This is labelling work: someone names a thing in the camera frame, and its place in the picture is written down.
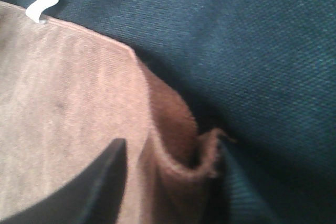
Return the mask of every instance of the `white tag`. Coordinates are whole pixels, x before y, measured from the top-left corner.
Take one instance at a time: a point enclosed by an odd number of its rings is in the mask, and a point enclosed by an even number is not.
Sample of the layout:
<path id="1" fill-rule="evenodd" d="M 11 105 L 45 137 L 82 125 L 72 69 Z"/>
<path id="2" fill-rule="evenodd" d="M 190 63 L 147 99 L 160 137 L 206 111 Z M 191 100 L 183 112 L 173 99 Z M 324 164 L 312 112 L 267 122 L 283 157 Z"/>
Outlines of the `white tag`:
<path id="1" fill-rule="evenodd" d="M 46 20 L 40 20 L 41 13 L 58 3 L 59 0 L 37 0 L 28 6 L 26 9 L 26 15 L 31 18 L 34 22 L 44 24 Z"/>

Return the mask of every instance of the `textured fabric surface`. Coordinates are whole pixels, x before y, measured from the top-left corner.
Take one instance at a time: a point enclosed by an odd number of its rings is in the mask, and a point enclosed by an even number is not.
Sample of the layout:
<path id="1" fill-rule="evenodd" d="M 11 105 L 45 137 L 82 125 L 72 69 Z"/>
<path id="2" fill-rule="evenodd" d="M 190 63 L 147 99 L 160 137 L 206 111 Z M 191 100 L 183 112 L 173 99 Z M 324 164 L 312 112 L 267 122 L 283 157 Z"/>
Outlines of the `textured fabric surface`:
<path id="1" fill-rule="evenodd" d="M 60 189 L 121 137 L 117 223 L 201 221 L 223 175 L 222 131 L 197 137 L 181 97 L 122 43 L 54 18 L 35 24 L 4 2 L 0 24 L 0 218 Z"/>
<path id="2" fill-rule="evenodd" d="M 276 183 L 259 187 L 288 221 L 331 223 L 335 2 L 61 0 L 48 13 L 131 45 L 202 128 L 213 122 L 231 131 L 240 151 L 299 199 L 284 204 Z"/>
<path id="3" fill-rule="evenodd" d="M 0 220 L 0 224 L 115 223 L 126 173 L 125 140 L 115 139 L 75 179 L 37 204 Z"/>
<path id="4" fill-rule="evenodd" d="M 223 150 L 225 151 L 225 163 L 227 165 L 226 176 L 224 179 L 224 198 L 230 202 L 229 221 L 230 223 L 241 224 L 277 224 L 282 223 L 277 218 L 269 204 L 263 199 L 250 183 L 248 177 L 242 172 L 242 167 L 246 169 L 246 162 L 240 166 L 236 161 L 241 156 L 239 152 L 233 152 L 234 144 L 226 142 Z"/>

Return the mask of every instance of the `brown fabric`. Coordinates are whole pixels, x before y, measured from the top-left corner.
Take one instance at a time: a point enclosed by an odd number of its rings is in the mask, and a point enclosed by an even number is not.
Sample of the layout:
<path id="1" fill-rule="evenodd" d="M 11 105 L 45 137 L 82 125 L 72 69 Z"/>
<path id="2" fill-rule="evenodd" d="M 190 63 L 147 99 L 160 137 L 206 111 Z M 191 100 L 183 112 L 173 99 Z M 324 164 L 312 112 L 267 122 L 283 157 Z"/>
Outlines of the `brown fabric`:
<path id="1" fill-rule="evenodd" d="M 131 48 L 0 2 L 0 220 L 48 197 L 113 138 L 127 140 L 118 223 L 199 223 L 220 159 L 181 97 Z"/>

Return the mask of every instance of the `black object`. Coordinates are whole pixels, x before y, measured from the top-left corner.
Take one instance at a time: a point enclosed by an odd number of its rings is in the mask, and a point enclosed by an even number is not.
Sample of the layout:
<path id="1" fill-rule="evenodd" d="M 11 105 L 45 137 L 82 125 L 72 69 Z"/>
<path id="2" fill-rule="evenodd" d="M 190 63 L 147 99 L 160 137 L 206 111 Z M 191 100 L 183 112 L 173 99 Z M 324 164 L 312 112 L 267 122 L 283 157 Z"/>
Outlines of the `black object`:
<path id="1" fill-rule="evenodd" d="M 125 141 L 115 139 L 78 177 L 0 224 L 112 224 L 126 179 Z"/>

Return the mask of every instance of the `brown suede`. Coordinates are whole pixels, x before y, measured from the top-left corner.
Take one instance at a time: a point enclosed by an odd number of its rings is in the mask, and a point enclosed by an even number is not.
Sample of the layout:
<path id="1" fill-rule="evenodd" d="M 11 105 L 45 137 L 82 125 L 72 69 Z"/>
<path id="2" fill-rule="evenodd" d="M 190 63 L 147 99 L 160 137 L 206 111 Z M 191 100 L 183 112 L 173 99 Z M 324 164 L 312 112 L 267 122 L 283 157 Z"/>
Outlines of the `brown suede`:
<path id="1" fill-rule="evenodd" d="M 0 2 L 0 220 L 125 138 L 117 223 L 199 223 L 219 176 L 218 134 L 197 136 L 181 97 L 128 46 L 54 18 L 35 24 Z"/>

